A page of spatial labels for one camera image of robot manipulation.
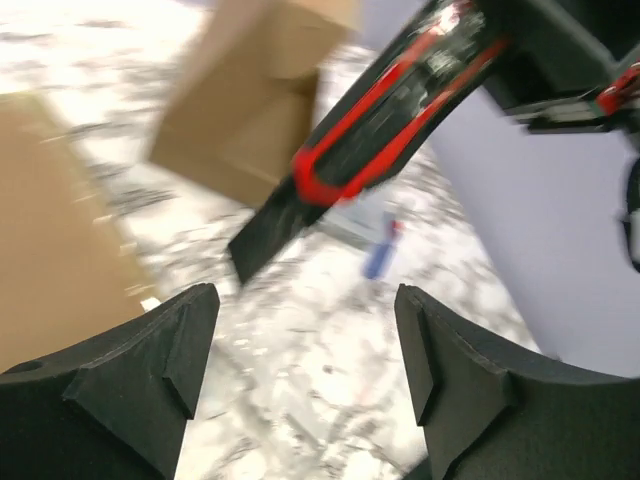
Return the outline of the taped brown cardboard box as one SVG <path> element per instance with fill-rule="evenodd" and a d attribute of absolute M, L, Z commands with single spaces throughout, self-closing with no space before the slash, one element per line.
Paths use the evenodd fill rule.
<path fill-rule="evenodd" d="M 1 368 L 142 315 L 161 296 L 61 125 L 1 97 Z"/>

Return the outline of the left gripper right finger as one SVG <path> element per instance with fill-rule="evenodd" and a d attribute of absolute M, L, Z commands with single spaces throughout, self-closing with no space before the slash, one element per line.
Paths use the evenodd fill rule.
<path fill-rule="evenodd" d="M 413 479 L 635 479 L 639 383 L 528 350 L 401 285 L 397 330 L 427 456 Z"/>

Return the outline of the brown cardboard express box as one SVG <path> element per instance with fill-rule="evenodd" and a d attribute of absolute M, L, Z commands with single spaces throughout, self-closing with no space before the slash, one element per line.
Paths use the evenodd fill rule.
<path fill-rule="evenodd" d="M 355 1 L 221 1 L 173 87 L 151 163 L 258 207 L 312 128 L 321 63 Z"/>

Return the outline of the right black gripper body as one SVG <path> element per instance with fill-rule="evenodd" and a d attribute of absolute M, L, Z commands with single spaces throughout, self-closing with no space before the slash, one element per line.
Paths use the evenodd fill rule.
<path fill-rule="evenodd" d="M 485 82 L 533 133 L 639 131 L 636 1 L 482 1 L 509 40 Z"/>

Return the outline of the red black utility knife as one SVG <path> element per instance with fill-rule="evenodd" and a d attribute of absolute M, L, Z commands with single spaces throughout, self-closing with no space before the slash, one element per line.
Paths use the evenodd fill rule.
<path fill-rule="evenodd" d="M 239 283 L 334 205 L 396 176 L 508 45 L 481 2 L 428 2 L 321 120 L 291 173 L 229 242 Z"/>

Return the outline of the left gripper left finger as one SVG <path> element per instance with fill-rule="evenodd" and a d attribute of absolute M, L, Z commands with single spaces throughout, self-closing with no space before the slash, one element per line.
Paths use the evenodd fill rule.
<path fill-rule="evenodd" d="M 219 312 L 214 285 L 1 375 L 4 479 L 171 479 Z"/>

